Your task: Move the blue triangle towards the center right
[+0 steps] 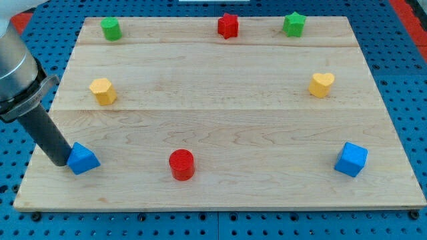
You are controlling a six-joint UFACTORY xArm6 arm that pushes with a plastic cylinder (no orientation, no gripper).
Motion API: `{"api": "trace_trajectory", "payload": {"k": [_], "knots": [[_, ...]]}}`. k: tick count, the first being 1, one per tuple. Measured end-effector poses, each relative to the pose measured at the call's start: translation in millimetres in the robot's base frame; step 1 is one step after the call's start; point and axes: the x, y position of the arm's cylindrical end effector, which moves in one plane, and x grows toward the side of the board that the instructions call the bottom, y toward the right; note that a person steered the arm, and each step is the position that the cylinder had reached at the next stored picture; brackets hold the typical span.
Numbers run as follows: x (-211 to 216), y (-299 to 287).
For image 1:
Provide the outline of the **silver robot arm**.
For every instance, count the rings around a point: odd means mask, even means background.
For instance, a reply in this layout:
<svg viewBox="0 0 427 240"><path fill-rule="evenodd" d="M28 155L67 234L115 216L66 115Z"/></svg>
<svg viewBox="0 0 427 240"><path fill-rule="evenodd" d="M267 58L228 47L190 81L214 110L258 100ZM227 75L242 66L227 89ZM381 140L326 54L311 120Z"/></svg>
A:
<svg viewBox="0 0 427 240"><path fill-rule="evenodd" d="M1 0L1 120L14 121L36 108L54 85L21 39L11 18L37 7L44 0Z"/></svg>

